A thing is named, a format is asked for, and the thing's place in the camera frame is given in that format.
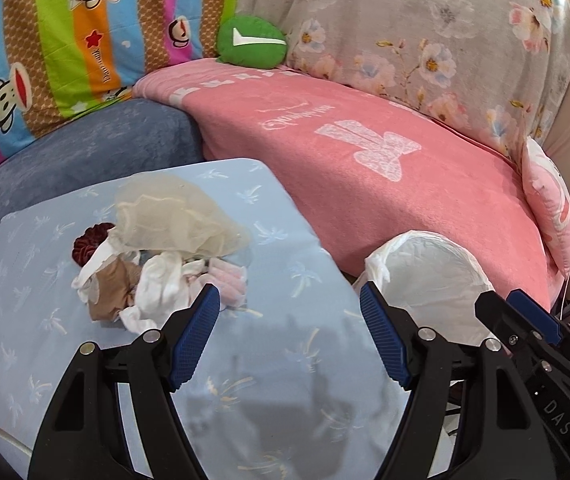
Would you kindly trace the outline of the dark red velvet scrunchie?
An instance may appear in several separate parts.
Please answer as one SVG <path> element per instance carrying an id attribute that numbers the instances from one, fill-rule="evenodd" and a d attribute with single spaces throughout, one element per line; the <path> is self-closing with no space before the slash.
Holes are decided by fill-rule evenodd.
<path id="1" fill-rule="evenodd" d="M 98 246 L 107 240 L 108 232 L 114 229 L 114 223 L 102 222 L 87 228 L 77 237 L 72 246 L 71 258 L 78 266 L 85 266 L 92 258 Z"/>

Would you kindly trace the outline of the pink cartoon pillow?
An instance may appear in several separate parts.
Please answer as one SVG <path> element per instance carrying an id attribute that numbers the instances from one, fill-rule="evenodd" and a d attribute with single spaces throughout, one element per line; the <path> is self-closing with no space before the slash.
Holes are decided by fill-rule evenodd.
<path id="1" fill-rule="evenodd" d="M 520 161 L 527 203 L 563 278 L 570 277 L 570 191 L 552 159 L 528 138 Z"/>

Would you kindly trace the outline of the pink towel blanket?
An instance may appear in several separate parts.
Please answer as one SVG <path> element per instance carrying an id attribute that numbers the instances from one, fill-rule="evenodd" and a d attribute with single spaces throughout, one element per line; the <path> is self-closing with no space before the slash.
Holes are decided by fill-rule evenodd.
<path id="1" fill-rule="evenodd" d="M 252 158 L 291 194 L 340 270 L 407 231 L 466 248 L 500 294 L 550 308 L 562 276 L 503 156 L 425 116 L 293 70 L 211 58 L 156 70 L 134 96 L 195 119 L 207 159 Z"/>

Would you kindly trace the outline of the beige mesh hair net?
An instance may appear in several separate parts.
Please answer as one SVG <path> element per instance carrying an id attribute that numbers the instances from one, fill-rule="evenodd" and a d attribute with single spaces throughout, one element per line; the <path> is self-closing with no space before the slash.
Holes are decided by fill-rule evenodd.
<path id="1" fill-rule="evenodd" d="M 166 172 L 136 174 L 114 196 L 110 243 L 121 250 L 223 257 L 245 248 L 246 229 L 199 186 Z"/>

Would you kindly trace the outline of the grey floral quilt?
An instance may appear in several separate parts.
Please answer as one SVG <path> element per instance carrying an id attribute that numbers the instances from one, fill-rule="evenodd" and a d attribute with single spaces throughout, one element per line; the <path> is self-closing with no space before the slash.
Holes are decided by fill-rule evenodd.
<path id="1" fill-rule="evenodd" d="M 509 159 L 570 82 L 570 0 L 238 0 L 286 63 L 444 122 Z"/>

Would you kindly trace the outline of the green check mark cushion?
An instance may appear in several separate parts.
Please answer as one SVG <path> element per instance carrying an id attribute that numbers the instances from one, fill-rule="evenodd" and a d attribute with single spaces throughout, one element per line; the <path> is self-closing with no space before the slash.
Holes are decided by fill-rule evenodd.
<path id="1" fill-rule="evenodd" d="M 220 62 L 271 70 L 285 60 L 287 41 L 283 32 L 270 22 L 236 15 L 219 27 L 217 51 Z"/>

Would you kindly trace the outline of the blue-grey velvet pillow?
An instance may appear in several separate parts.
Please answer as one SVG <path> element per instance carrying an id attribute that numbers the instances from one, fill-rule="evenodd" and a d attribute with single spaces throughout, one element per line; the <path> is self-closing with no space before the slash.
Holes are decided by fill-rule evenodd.
<path id="1" fill-rule="evenodd" d="M 79 188 L 203 160 L 203 140 L 189 114 L 146 99 L 118 102 L 2 162 L 0 220 Z"/>

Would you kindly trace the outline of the white sock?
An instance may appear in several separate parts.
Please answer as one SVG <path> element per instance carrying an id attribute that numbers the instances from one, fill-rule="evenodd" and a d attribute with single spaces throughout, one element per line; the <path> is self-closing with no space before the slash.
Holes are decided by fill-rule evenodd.
<path id="1" fill-rule="evenodd" d="M 187 261 L 177 252 L 159 252 L 142 261 L 139 252 L 117 252 L 110 241 L 105 240 L 72 281 L 72 288 L 76 289 L 86 306 L 94 274 L 117 257 L 142 268 L 134 304 L 122 310 L 114 321 L 95 322 L 120 321 L 129 332 L 140 334 L 145 330 L 163 326 L 173 312 L 184 310 L 191 305 L 187 274 L 195 271 L 194 261 L 203 259 Z"/>

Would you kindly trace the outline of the pink cloth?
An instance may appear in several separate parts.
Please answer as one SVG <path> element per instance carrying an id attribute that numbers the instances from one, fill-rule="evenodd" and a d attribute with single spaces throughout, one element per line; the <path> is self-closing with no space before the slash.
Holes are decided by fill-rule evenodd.
<path id="1" fill-rule="evenodd" d="M 221 309 L 244 307 L 247 299 L 247 270 L 220 258 L 194 261 L 196 269 L 187 274 L 189 301 L 194 301 L 206 285 L 219 290 Z"/>

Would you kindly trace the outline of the colourful monkey print pillow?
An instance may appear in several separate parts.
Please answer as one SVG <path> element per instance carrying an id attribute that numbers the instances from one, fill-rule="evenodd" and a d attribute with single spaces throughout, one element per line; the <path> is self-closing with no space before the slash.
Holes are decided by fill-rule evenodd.
<path id="1" fill-rule="evenodd" d="M 236 0 L 0 0 L 0 164 L 125 100 L 158 68 L 215 54 Z"/>

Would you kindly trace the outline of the brown sheer stocking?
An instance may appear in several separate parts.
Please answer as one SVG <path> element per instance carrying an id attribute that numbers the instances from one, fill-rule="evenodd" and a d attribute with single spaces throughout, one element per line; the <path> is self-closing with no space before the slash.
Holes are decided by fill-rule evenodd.
<path id="1" fill-rule="evenodd" d="M 114 321 L 134 304 L 142 268 L 133 262 L 114 259 L 94 274 L 87 307 L 93 321 Z"/>

